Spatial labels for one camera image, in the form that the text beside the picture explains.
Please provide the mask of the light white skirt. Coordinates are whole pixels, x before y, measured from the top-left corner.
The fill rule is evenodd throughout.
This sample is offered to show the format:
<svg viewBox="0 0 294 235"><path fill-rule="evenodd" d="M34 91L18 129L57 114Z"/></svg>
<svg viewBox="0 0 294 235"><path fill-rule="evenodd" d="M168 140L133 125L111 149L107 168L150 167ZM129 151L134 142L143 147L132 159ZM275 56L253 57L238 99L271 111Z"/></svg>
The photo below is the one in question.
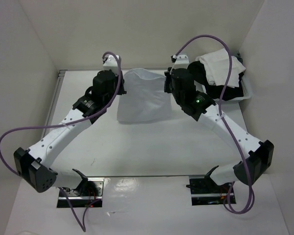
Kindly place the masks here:
<svg viewBox="0 0 294 235"><path fill-rule="evenodd" d="M117 121L141 123L171 117L171 95L164 92L165 76L143 68L124 75L126 94L119 98Z"/></svg>

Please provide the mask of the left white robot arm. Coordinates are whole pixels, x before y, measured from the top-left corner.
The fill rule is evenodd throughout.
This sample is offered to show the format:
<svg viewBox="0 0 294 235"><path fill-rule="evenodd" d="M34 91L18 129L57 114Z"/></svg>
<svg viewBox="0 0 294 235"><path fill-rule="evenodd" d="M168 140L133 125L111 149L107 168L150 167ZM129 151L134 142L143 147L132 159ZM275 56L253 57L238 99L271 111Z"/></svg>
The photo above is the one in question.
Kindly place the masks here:
<svg viewBox="0 0 294 235"><path fill-rule="evenodd" d="M101 70L93 78L93 84L80 97L58 127L28 149L18 148L14 152L17 173L38 193L55 185L58 173L51 169L58 155L80 133L93 125L115 96L126 94L121 71Z"/></svg>

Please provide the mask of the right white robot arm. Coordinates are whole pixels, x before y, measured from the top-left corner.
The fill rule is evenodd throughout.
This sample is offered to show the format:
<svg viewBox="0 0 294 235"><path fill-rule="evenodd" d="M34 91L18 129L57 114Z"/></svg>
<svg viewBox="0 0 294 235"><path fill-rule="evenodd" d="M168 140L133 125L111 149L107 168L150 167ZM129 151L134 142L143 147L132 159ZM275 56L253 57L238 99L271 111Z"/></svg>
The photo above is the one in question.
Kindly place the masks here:
<svg viewBox="0 0 294 235"><path fill-rule="evenodd" d="M216 192L222 185L236 181L253 185L271 166L273 143L249 134L226 115L210 96L198 91L188 69L169 68L164 75L164 91L173 95L182 111L206 125L241 158L238 163L213 167L205 176L205 188Z"/></svg>

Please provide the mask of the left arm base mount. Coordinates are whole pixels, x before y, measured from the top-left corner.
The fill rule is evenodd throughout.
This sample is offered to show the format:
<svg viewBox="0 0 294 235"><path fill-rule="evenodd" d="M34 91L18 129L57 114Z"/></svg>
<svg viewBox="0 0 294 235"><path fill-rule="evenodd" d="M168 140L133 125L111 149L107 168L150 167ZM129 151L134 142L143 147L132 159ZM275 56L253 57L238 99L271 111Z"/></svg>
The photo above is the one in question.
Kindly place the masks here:
<svg viewBox="0 0 294 235"><path fill-rule="evenodd" d="M87 182L82 183L80 176L59 177L54 187L62 188L74 208L102 207L102 196L105 179L103 177L88 177Z"/></svg>

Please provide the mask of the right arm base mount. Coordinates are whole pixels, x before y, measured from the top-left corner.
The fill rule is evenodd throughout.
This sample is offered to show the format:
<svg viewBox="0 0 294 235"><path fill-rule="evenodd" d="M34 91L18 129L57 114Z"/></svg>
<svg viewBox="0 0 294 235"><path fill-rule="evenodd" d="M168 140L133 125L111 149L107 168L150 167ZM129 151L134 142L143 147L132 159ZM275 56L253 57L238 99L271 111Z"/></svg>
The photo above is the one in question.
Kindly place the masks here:
<svg viewBox="0 0 294 235"><path fill-rule="evenodd" d="M230 203L236 204L234 189L230 190L230 186L230 183L209 186L204 177L191 177L186 188L190 190L192 206L208 206L227 204L228 195Z"/></svg>

